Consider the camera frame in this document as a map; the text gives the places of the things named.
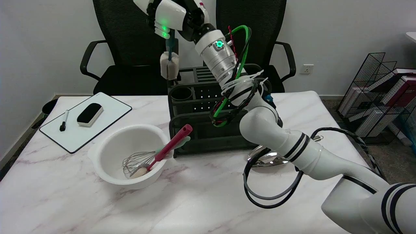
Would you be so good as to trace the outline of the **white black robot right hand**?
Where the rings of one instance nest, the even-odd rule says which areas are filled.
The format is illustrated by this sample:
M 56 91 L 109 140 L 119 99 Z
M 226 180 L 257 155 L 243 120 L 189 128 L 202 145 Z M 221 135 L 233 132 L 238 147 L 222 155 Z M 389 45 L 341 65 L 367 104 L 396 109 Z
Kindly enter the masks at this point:
M 203 35 L 214 30 L 209 15 L 200 0 L 134 0 L 147 15 L 148 25 L 162 38 L 169 40 L 173 31 L 183 39 L 197 43 Z

